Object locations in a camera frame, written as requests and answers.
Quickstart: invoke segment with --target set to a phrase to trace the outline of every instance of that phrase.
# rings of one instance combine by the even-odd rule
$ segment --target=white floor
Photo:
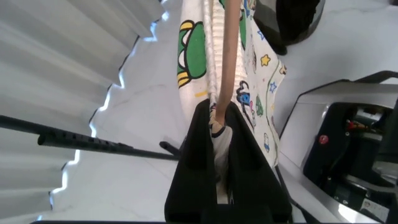
[[[327,0],[315,33],[282,57],[288,74],[275,101],[278,131],[301,92],[342,78],[398,71],[398,7],[387,1]],[[94,117],[99,138],[164,153],[159,141],[182,142],[189,124],[176,81],[181,2],[165,2],[169,18],[158,22],[156,39],[138,41],[123,69],[124,88],[113,86]],[[164,220],[176,165],[82,152],[68,171],[68,187],[54,196],[54,211],[44,219]]]

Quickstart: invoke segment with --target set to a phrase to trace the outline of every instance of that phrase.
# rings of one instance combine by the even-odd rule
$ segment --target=label
[[[384,223],[387,220],[388,217],[388,213],[389,213],[389,209],[379,205],[376,202],[372,202],[369,199],[364,199],[362,202],[362,206],[361,206],[361,210],[362,209],[366,209],[369,212],[371,212],[373,215],[375,215],[376,217],[380,218],[380,220],[382,220]]]

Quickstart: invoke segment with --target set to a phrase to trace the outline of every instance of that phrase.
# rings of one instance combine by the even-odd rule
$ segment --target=cartoon print fabric
[[[216,68],[216,95],[218,96],[220,92],[219,64],[222,64],[220,52],[222,52],[223,37],[219,29],[223,31],[223,24],[213,21],[224,16],[225,1],[227,0],[186,0],[183,2],[178,37],[177,83],[188,124],[191,122],[196,105],[209,98],[209,93],[214,91],[209,84],[210,67]],[[277,165],[279,145],[279,137],[275,131],[272,116],[274,99],[287,69],[271,49],[252,18],[255,2],[255,0],[243,0],[241,5],[235,89],[231,101],[237,104],[269,165],[274,167]],[[210,31],[203,24],[206,16],[212,18]],[[208,38],[212,38],[212,49],[208,45],[209,41],[206,41]],[[209,48],[214,55],[214,61],[208,58]],[[219,132],[224,130],[225,128],[218,127]]]

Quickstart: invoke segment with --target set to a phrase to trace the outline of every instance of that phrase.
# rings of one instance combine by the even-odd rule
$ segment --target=curtain
[[[163,13],[158,0],[0,0],[0,114],[90,135],[109,86],[123,88],[119,68]],[[74,151],[8,129],[0,136],[0,220],[50,210]]]

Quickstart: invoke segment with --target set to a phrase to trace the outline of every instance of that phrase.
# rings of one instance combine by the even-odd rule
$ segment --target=wooden stick
[[[240,15],[241,0],[225,1],[223,70],[215,117],[221,125],[225,123],[225,111],[231,101],[234,89]]]

